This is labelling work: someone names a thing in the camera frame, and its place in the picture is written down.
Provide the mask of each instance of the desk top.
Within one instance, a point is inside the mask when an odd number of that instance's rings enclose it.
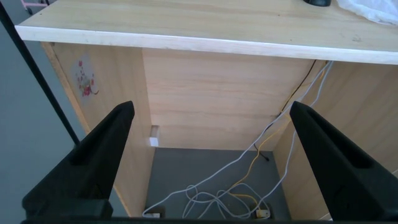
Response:
[[[24,40],[398,64],[398,27],[301,0],[58,0]]]

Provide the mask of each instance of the wood grain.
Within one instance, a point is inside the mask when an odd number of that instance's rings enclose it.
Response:
[[[160,147],[244,150],[279,113],[313,60],[144,49]],[[273,138],[263,150],[274,148]]]
[[[398,29],[298,0],[59,0],[24,40],[398,64]]]
[[[64,71],[74,98],[90,129],[94,128],[116,105],[132,100],[135,117],[114,182],[127,213],[140,217],[146,202],[147,184],[154,149],[149,146],[150,111],[142,49],[92,45],[55,44],[53,51]],[[82,100],[71,68],[83,54],[88,54],[99,92]]]
[[[398,169],[398,67],[336,62],[314,109],[386,169]],[[313,88],[304,99],[310,104]],[[284,170],[294,127],[288,126],[274,150]],[[328,217],[328,209],[300,141],[296,141],[283,182],[290,214],[296,220]]]

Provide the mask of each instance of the yellow cable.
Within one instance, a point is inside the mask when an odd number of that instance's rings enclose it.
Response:
[[[325,70],[322,71],[322,74],[321,74],[321,76],[319,77],[319,79],[322,79],[324,75],[325,75]],[[289,102],[290,99],[291,99],[291,97],[290,97],[289,99],[287,99],[287,101],[285,102],[285,104],[287,104],[287,103]],[[270,140],[270,138],[272,138],[276,133],[278,133],[280,130],[282,130],[283,128],[285,128],[285,127],[291,122],[292,119],[291,119],[287,114],[285,114],[285,116],[286,116],[286,118],[289,119],[289,121],[286,122],[283,126],[281,126],[276,132],[272,133],[266,140],[264,140],[264,141],[260,144],[259,150],[257,151],[257,155],[256,155],[255,158],[252,160],[252,162],[251,162],[251,164],[250,164],[250,166],[249,166],[248,172],[246,173],[246,175],[245,175],[241,180],[237,181],[234,185],[232,185],[232,187],[238,185],[239,183],[241,183],[242,181],[244,181],[244,180],[248,177],[248,175],[250,174],[250,171],[251,171],[251,168],[252,168],[254,162],[255,162],[256,159],[260,156],[260,150],[261,150],[261,147],[264,145],[264,143],[266,143],[268,140]],[[250,195],[246,195],[246,194],[232,194],[232,193],[229,193],[229,194],[230,194],[230,195],[237,196],[237,197],[247,197],[247,198],[251,198],[251,199],[254,201],[254,203],[256,204],[256,206],[258,205],[257,200],[256,200],[254,197],[250,196]]]
[[[232,187],[238,185],[240,182],[244,181],[244,180],[248,177],[248,175],[250,174],[250,171],[251,171],[251,168],[252,168],[254,162],[256,161],[256,159],[257,159],[257,158],[259,157],[259,155],[260,155],[260,149],[261,149],[261,147],[264,145],[264,143],[266,143],[268,140],[270,140],[270,138],[272,138],[272,137],[273,137],[275,134],[277,134],[280,130],[282,130],[283,128],[285,128],[289,123],[290,123],[290,120],[289,120],[288,122],[286,122],[282,127],[280,127],[276,132],[272,133],[266,140],[264,140],[264,141],[260,144],[259,150],[257,151],[257,156],[252,160],[248,172],[246,173],[246,175],[245,175],[241,180],[237,181],[234,185],[232,185]],[[237,197],[248,197],[248,198],[251,198],[251,199],[253,199],[253,201],[254,201],[254,203],[256,204],[256,206],[257,206],[257,204],[258,204],[258,203],[257,203],[257,200],[256,200],[254,197],[250,196],[250,195],[245,195],[245,194],[232,194],[232,193],[229,193],[229,194],[234,195],[234,196],[237,196]]]

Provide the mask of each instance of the gray floor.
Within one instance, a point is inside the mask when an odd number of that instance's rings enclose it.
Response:
[[[169,193],[185,189],[190,184],[196,184],[207,178],[225,164],[240,156],[241,151],[219,151],[204,149],[156,149],[152,174],[150,177],[147,207],[155,204],[168,196]],[[237,163],[233,164],[213,179],[199,186],[199,191],[216,194],[218,190],[227,189],[240,178],[244,177],[252,159],[257,152],[249,151]],[[274,156],[271,152],[264,152],[269,157],[267,162],[259,157],[253,165],[251,174],[244,181],[249,184],[259,195],[266,195],[279,180]],[[251,194],[244,187],[238,187],[234,193]],[[171,196],[161,206],[165,208],[167,218],[181,218],[183,209],[188,202],[185,194]],[[266,202],[269,203],[277,220],[289,220],[289,210],[281,187],[270,195]],[[225,204],[234,213],[243,213],[244,207],[236,199],[226,197]],[[205,205],[196,205],[188,218],[197,218],[205,209]],[[222,216],[215,204],[203,217],[205,219],[221,219]]]

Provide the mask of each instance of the desk side panel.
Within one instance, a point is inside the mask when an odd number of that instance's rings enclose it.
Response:
[[[335,62],[314,109],[386,169],[398,169],[398,67]],[[304,103],[316,97],[320,80]],[[292,142],[290,123],[274,155],[282,176]],[[302,145],[296,137],[289,171],[283,181],[295,220],[329,219],[328,209]]]
[[[140,217],[144,210],[154,149],[142,49],[78,44],[42,44],[86,133],[116,105],[132,100],[133,119],[114,182],[127,213]],[[94,73],[95,87],[83,96],[76,82],[76,65],[90,61],[86,75]]]

